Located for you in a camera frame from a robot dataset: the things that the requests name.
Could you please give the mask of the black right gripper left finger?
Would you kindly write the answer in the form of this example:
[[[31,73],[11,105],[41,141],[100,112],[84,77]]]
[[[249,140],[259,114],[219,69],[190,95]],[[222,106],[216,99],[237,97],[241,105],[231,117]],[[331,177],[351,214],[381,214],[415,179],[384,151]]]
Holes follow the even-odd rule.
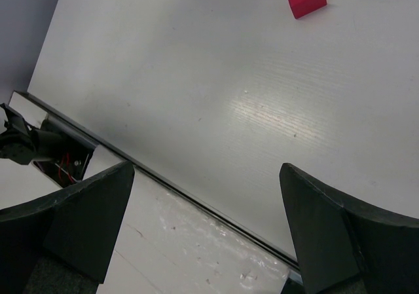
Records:
[[[2,293],[96,293],[134,182],[130,162],[1,210]]]

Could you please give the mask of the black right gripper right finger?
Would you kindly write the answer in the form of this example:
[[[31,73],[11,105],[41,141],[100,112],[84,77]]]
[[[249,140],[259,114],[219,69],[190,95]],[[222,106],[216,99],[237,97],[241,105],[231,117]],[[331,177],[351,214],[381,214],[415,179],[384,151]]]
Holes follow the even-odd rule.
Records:
[[[418,220],[285,163],[283,204],[306,293],[417,293]]]

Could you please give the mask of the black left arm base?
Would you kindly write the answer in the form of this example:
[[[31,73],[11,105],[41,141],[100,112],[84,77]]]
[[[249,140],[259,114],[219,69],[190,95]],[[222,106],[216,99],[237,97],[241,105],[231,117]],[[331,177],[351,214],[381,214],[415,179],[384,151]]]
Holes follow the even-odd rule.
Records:
[[[41,127],[29,124],[21,114],[2,103],[6,119],[1,133],[1,158],[19,165],[33,164],[60,187],[83,180],[94,147],[72,136],[51,120]]]

